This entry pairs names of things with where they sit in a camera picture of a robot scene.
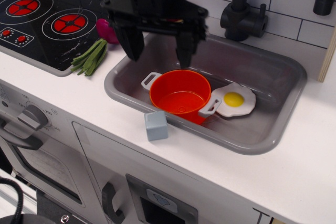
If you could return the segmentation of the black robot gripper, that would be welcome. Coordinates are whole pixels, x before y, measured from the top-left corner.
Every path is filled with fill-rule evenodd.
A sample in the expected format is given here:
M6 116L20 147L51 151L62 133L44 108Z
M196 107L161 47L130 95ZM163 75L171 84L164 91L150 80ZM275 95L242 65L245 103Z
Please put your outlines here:
M104 0L116 37L127 56L138 61L144 49L142 31L176 37L181 68L191 64L199 40L206 37L208 11L187 0Z

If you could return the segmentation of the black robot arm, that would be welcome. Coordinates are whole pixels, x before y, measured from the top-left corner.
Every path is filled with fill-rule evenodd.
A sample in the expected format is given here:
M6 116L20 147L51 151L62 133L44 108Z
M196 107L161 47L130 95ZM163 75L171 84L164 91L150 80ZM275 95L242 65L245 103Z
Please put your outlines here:
M206 38L208 11L187 0L104 0L109 22L127 56L137 61L144 32L175 37L181 68L191 64L197 45Z

